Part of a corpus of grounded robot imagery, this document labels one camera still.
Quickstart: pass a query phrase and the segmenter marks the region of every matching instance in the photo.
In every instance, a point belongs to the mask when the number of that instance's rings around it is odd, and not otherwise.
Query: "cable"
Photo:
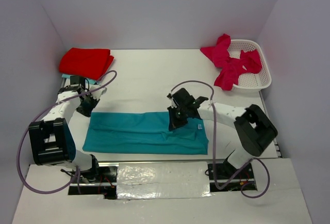
[[[104,176],[104,178],[109,182],[109,184],[111,185],[111,188],[114,188],[114,186],[113,186],[113,184],[110,182],[110,180],[109,180],[106,176]]]
[[[256,196],[248,196],[246,195],[245,193],[243,193],[243,189],[245,186],[249,185],[249,184],[252,184],[253,182],[249,182],[249,183],[246,183],[244,185],[242,185],[241,187],[241,192],[242,194],[245,196],[245,197],[248,197],[248,198],[258,198],[258,197],[261,197],[263,196],[268,188],[269,188],[269,185],[270,185],[270,175],[269,175],[269,171],[266,167],[266,165],[258,158],[251,158],[249,161],[247,161],[243,166],[241,166],[228,180],[226,183],[222,184],[221,186],[218,184],[218,181],[217,181],[217,167],[216,167],[216,163],[217,163],[217,158],[216,158],[216,153],[217,153],[217,112],[216,112],[216,107],[213,103],[213,96],[214,96],[214,93],[215,93],[215,90],[213,89],[213,87],[208,84],[208,83],[205,83],[203,81],[183,81],[179,84],[177,84],[176,86],[174,86],[171,90],[171,94],[172,92],[180,85],[183,85],[185,83],[200,83],[200,84],[203,84],[203,85],[206,85],[208,86],[212,93],[211,93],[211,96],[210,96],[210,102],[211,102],[211,106],[212,106],[212,110],[213,110],[213,151],[212,151],[212,168],[213,168],[213,179],[214,179],[214,184],[216,186],[216,188],[218,190],[223,190],[233,179],[234,177],[236,177],[249,163],[251,163],[254,159],[259,161],[261,163],[261,165],[264,167],[266,173],[267,173],[267,185],[266,185],[266,188],[263,190],[262,193],[260,193],[259,195],[256,195]]]
[[[74,99],[74,98],[78,98],[78,97],[85,96],[85,95],[87,95],[87,94],[93,93],[93,92],[95,92],[95,91],[98,91],[98,90],[100,90],[100,89],[106,87],[107,85],[109,85],[109,84],[110,84],[110,83],[111,83],[111,82],[117,77],[117,72],[116,72],[115,70],[110,70],[110,71],[106,72],[104,75],[102,75],[102,76],[100,77],[100,79],[101,79],[101,78],[103,78],[105,75],[107,75],[108,73],[111,73],[111,72],[114,73],[113,78],[112,78],[111,80],[109,80],[107,83],[105,83],[104,85],[102,85],[102,86],[100,86],[100,87],[98,87],[98,88],[95,88],[95,89],[93,89],[93,90],[90,90],[90,91],[82,92],[81,94],[78,94],[78,95],[76,95],[76,96],[72,96],[72,97],[66,98],[66,99],[64,99],[64,100],[62,100],[62,101],[59,101],[59,102],[57,102],[57,103],[51,105],[50,107],[46,108],[45,110],[43,110],[43,111],[41,111],[39,114],[37,114],[36,117],[34,117],[34,118],[32,119],[31,122],[35,122],[35,121],[37,121],[38,118],[40,118],[45,112],[49,111],[49,110],[52,109],[53,107],[55,107],[55,106],[57,106],[57,105],[59,105],[59,104],[61,104],[61,103],[63,103],[63,102],[69,101],[69,100]],[[22,174],[22,170],[21,170],[21,162],[20,162],[22,145],[23,145],[24,139],[25,139],[25,137],[26,137],[26,135],[27,135],[27,133],[28,133],[28,130],[29,130],[29,127],[27,127],[27,128],[25,129],[24,133],[23,133],[23,136],[22,136],[22,138],[21,138],[21,140],[20,140],[20,143],[19,143],[19,147],[18,147],[18,149],[17,149],[17,155],[16,155],[16,167],[17,167],[17,172],[18,172],[18,174],[19,174],[19,177],[20,177],[20,179],[21,179],[23,185],[24,185],[26,188],[28,188],[29,190],[31,190],[31,191],[33,191],[33,192],[35,192],[35,193],[39,193],[39,194],[52,194],[52,193],[59,192],[59,191],[65,189],[66,187],[68,187],[70,184],[72,184],[72,183],[74,182],[75,178],[78,177],[78,175],[79,175],[79,177],[80,177],[80,169],[79,169],[78,167],[76,167],[76,173],[75,173],[74,176],[70,179],[70,181],[69,181],[66,185],[64,185],[64,186],[62,186],[62,187],[60,187],[60,188],[58,188],[58,189],[54,189],[54,190],[50,190],[50,191],[43,191],[43,190],[38,190],[38,189],[35,189],[35,188],[31,187],[31,186],[26,182],[26,180],[25,180],[25,178],[24,178],[24,176],[23,176],[23,174]],[[78,191],[80,191],[80,189],[79,189],[79,178],[77,179],[77,185],[78,185]]]
[[[88,83],[88,91],[89,91],[89,80],[87,78],[85,78],[85,81],[87,81],[87,83]]]
[[[100,184],[98,185],[97,192],[101,194],[102,175],[100,175]]]

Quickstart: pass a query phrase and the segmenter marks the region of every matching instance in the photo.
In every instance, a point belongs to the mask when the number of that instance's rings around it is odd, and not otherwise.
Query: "red towel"
[[[240,59],[231,58],[228,52],[230,43],[230,36],[223,34],[218,38],[216,46],[201,48],[201,52],[217,68],[222,68],[214,85],[221,87],[225,91],[230,91],[233,88],[233,84],[238,84],[238,78],[242,73],[259,73],[262,69],[257,50],[248,52],[241,50]]]
[[[98,80],[106,73],[112,61],[110,50],[73,47],[63,56],[59,71]]]

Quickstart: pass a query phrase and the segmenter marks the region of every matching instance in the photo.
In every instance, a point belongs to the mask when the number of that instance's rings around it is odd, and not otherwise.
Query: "red wire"
[[[104,177],[105,177],[105,179],[110,183],[111,188],[114,188],[114,186],[112,185],[112,183],[110,182],[110,180],[108,180],[108,178],[107,178],[106,176],[104,176]]]
[[[102,175],[101,175],[101,179],[100,179],[100,184],[98,186],[98,190],[97,192],[100,194],[101,193],[101,184],[102,184]]]

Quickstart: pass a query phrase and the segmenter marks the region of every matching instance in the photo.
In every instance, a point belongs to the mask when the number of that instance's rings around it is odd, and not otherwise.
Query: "pink cloth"
[[[248,52],[241,50],[240,59],[231,58],[228,52],[230,43],[230,36],[223,34],[218,38],[217,45],[201,48],[201,52],[213,62],[215,67],[222,68],[214,85],[225,91],[230,91],[233,84],[238,84],[238,78],[242,73],[259,73],[262,69],[257,50]]]

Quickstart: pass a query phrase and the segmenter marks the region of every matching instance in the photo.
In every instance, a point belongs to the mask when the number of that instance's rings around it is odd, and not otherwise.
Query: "white table surface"
[[[100,195],[68,196],[68,189],[40,195],[23,188],[13,224],[35,223],[245,223],[311,224],[302,191],[290,159],[263,159],[271,175],[269,191],[248,199],[239,191],[195,199],[105,200]],[[257,188],[266,185],[266,173],[252,162]],[[31,165],[27,182],[40,190],[68,181],[59,167]]]
[[[148,111],[167,111],[170,101],[166,98],[173,86],[194,79],[213,85],[220,70],[199,50],[112,50],[115,61],[110,69],[118,72],[117,78],[107,86],[107,92],[101,97],[94,111],[144,113]],[[103,82],[112,78],[108,74]],[[200,95],[209,97],[210,89],[197,83],[185,84],[195,98]],[[257,104],[262,109],[258,92],[239,94],[223,91],[214,87],[214,101],[249,107]],[[75,112],[69,128],[76,143],[76,149],[82,150],[89,126],[89,118]],[[167,155],[167,154],[110,154],[93,153],[101,161],[162,161],[197,160],[212,158],[212,121],[205,121],[206,135],[209,139],[208,155]],[[236,131],[218,124],[217,158],[225,159],[235,148],[241,146]],[[264,151],[262,158],[276,158],[275,145],[272,142]]]

